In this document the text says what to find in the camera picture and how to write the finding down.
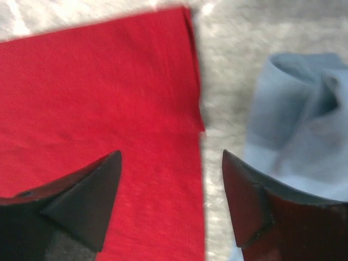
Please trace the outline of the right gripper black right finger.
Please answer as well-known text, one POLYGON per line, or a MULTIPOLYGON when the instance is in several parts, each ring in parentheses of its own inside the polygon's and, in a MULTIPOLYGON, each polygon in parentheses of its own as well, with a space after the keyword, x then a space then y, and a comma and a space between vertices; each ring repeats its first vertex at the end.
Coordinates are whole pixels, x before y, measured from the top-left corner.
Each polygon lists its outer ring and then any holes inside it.
POLYGON ((228 151, 222 175, 245 260, 347 260, 347 203, 300 192, 228 151))

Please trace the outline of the red t shirt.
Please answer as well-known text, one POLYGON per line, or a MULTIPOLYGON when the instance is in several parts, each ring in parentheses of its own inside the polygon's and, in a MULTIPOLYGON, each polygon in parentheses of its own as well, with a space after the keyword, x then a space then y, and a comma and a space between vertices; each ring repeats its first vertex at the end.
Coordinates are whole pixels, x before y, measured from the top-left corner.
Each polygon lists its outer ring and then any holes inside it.
POLYGON ((121 152, 97 260, 204 260, 203 130, 187 7, 1 43, 1 198, 121 152))

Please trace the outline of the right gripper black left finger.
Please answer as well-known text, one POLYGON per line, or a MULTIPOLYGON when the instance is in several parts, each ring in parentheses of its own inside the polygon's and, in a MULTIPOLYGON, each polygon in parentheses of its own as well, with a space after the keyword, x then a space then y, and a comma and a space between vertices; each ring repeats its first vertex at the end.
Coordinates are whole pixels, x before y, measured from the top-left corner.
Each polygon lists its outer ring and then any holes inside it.
POLYGON ((43 186, 1 198, 1 260, 43 260, 56 231, 99 252, 122 170, 120 151, 43 186))

